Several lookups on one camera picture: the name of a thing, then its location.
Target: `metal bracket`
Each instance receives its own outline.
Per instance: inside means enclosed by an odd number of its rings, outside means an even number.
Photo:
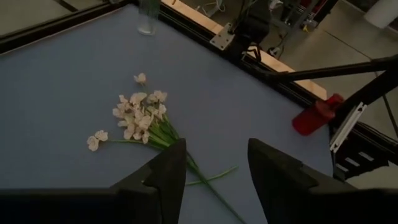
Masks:
[[[330,141],[330,151],[336,153],[337,150],[340,148],[344,140],[347,138],[349,132],[351,132],[352,128],[358,121],[359,117],[362,115],[363,111],[366,109],[367,105],[363,102],[353,108],[349,115],[346,117],[344,122],[338,128],[335,135],[332,137]]]
[[[231,26],[231,23],[227,23],[224,28],[210,40],[210,43],[220,50],[225,50],[235,37],[234,34],[228,32]]]

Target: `blue table surface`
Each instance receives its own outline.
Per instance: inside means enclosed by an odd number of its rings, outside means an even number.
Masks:
[[[247,160],[258,138],[327,175],[328,130],[303,137],[291,125],[302,109],[166,24],[136,30],[137,10],[111,15],[0,56],[0,188],[109,187],[156,155],[135,144],[86,145],[95,131],[121,139],[118,95],[169,93],[170,119],[206,175],[247,223],[266,223]],[[187,174],[188,180],[195,180]],[[205,187],[186,187],[180,223],[238,223]]]

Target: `clear glass vase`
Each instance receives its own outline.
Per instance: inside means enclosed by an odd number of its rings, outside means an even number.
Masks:
[[[160,12],[160,0],[139,0],[138,32],[154,35]]]

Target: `flower bouquet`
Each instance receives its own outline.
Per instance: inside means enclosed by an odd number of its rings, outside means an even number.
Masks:
[[[146,92],[146,76],[143,73],[134,77],[134,79],[145,91],[134,93],[129,100],[123,95],[119,95],[119,103],[113,109],[113,115],[120,119],[118,126],[125,129],[124,139],[108,140],[108,133],[101,130],[88,138],[89,150],[96,151],[100,142],[111,141],[145,144],[163,151],[180,138],[166,114],[167,109],[164,103],[167,93],[157,90],[148,94]],[[245,223],[227,201],[209,184],[209,181],[229,174],[237,168],[236,166],[207,179],[189,152],[187,152],[187,166],[188,170],[195,174],[199,180],[186,183],[186,185],[204,184],[241,223]]]

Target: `wooden board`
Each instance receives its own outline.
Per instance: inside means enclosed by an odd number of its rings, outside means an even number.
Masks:
[[[172,7],[173,9],[183,14],[184,16],[189,17],[199,25],[207,28],[208,30],[212,31],[215,34],[217,34],[220,30],[223,29],[221,25],[211,20],[210,18],[206,17],[205,15],[201,14],[200,12],[187,6],[180,0],[162,0],[162,1],[166,5]],[[278,61],[276,58],[270,56],[269,54],[263,51],[261,51],[261,59],[262,59],[261,62],[264,65],[273,68],[277,72],[294,72],[292,68]],[[309,92],[313,93],[314,95],[317,95],[319,98],[323,100],[327,98],[326,90],[311,80],[300,80],[296,81],[296,83],[301,87],[305,88],[306,90],[308,90]]]

